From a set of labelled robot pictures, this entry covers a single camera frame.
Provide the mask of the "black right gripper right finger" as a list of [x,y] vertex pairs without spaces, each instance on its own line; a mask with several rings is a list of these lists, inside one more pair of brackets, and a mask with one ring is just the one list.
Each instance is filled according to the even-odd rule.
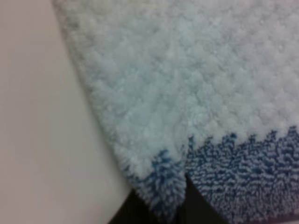
[[186,176],[185,200],[175,216],[176,224],[228,224],[196,189]]

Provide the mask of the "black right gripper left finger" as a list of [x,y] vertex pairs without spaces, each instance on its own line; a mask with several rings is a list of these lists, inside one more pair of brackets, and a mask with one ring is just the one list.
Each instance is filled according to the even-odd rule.
[[132,190],[110,224],[163,224],[142,199]]

